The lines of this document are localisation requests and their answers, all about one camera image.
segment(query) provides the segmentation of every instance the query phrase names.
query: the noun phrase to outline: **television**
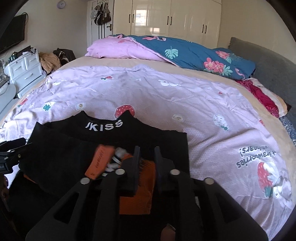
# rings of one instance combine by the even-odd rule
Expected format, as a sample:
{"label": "television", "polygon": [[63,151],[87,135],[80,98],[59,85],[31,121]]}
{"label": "television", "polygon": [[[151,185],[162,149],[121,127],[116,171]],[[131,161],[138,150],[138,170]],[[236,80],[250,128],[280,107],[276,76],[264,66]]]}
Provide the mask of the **television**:
{"label": "television", "polygon": [[0,55],[25,40],[25,24],[27,14],[12,19],[0,38]]}

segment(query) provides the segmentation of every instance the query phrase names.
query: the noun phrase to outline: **wardrobe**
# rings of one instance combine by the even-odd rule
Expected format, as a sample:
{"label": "wardrobe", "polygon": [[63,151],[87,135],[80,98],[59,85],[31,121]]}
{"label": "wardrobe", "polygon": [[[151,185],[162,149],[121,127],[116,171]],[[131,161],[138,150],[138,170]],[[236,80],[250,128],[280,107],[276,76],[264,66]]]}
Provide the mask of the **wardrobe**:
{"label": "wardrobe", "polygon": [[115,0],[113,34],[184,39],[216,48],[221,0]]}

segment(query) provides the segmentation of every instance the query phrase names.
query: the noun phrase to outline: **door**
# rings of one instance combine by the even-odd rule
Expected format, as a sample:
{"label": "door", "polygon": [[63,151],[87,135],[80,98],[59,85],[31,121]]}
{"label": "door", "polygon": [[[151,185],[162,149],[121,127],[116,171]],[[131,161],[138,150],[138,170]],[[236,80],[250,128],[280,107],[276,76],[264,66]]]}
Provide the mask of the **door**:
{"label": "door", "polygon": [[221,23],[221,4],[209,0],[207,2],[206,31],[203,45],[213,49],[218,45]]}
{"label": "door", "polygon": [[[110,11],[111,21],[108,23],[105,23],[103,25],[96,25],[94,23],[94,19],[91,19],[91,12],[93,9],[95,9],[96,6],[100,6],[101,4],[105,3],[108,4],[108,9]],[[110,24],[113,25],[113,4],[114,0],[92,0],[87,3],[87,46],[90,46],[94,41],[98,39],[105,38],[111,34],[113,34],[113,29]]]}
{"label": "door", "polygon": [[172,0],[169,17],[169,37],[187,39],[190,8],[191,0]]}
{"label": "door", "polygon": [[131,34],[133,0],[115,0],[113,34]]}
{"label": "door", "polygon": [[133,0],[131,34],[168,36],[171,0]]}
{"label": "door", "polygon": [[207,11],[207,1],[210,0],[190,0],[190,14],[187,32],[187,40],[202,44],[205,35],[205,20]]}
{"label": "door", "polygon": [[131,34],[142,36],[148,31],[148,15],[150,0],[133,0],[131,17]]}

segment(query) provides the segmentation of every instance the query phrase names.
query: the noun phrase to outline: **wall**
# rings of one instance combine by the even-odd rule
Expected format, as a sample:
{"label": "wall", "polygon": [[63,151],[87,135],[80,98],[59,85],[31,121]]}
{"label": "wall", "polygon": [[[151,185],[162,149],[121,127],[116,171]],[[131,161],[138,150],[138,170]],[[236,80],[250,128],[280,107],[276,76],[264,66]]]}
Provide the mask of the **wall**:
{"label": "wall", "polygon": [[0,56],[7,61],[13,51],[18,52],[28,45],[40,52],[57,48],[73,50],[77,58],[86,54],[87,2],[65,0],[63,9],[57,8],[59,0],[29,0],[17,13],[27,12],[29,20],[25,28],[25,41]]}
{"label": "wall", "polygon": [[266,0],[222,0],[218,47],[227,48],[231,37],[258,44],[296,63],[296,43]]}

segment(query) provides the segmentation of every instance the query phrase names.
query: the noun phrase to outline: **gray headboard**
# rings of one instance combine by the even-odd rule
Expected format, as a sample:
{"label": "gray headboard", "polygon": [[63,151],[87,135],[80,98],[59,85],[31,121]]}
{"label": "gray headboard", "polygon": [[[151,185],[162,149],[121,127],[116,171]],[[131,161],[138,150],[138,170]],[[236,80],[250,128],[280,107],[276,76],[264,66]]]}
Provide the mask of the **gray headboard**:
{"label": "gray headboard", "polygon": [[229,49],[256,63],[253,77],[292,106],[287,118],[296,127],[296,64],[269,49],[234,37]]}

